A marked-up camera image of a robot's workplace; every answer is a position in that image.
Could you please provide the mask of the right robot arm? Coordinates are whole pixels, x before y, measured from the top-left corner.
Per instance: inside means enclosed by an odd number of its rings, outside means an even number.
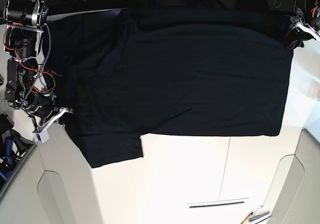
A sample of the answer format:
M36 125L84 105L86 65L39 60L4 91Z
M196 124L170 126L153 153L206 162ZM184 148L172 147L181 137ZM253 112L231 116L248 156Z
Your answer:
M36 82L43 75L54 78L56 73L45 70L52 47L48 37L48 51L42 63L40 53L42 35L47 25L47 0L7 0L3 17L7 22L2 42L11 58L7 61L7 84L4 99L14 110L22 110L32 119L35 127L59 122L72 109L56 107L54 88L38 89Z

